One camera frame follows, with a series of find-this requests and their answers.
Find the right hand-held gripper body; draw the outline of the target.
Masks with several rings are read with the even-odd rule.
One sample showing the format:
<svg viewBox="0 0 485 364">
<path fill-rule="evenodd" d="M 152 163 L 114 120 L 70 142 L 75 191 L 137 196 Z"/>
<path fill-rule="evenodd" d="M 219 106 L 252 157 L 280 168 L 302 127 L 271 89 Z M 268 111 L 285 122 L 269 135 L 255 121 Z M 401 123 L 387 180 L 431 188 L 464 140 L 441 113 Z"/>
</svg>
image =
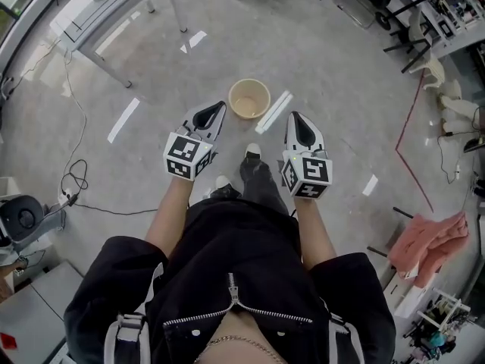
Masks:
<svg viewBox="0 0 485 364">
<path fill-rule="evenodd" d="M 293 198 L 320 199 L 333 183 L 333 163 L 323 143 L 290 144 L 283 151 L 283 182 Z"/>
</svg>

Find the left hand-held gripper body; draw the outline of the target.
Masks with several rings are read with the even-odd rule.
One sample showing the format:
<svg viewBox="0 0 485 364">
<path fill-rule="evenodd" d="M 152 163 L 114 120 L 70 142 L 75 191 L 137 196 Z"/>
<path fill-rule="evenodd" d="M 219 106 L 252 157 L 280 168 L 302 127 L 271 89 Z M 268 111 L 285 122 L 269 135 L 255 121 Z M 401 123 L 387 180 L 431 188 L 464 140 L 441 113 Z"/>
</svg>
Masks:
<svg viewBox="0 0 485 364">
<path fill-rule="evenodd" d="M 168 174 L 194 181 L 214 160 L 216 140 L 200 140 L 193 124 L 182 124 L 171 132 L 164 148 L 164 167 Z"/>
</svg>

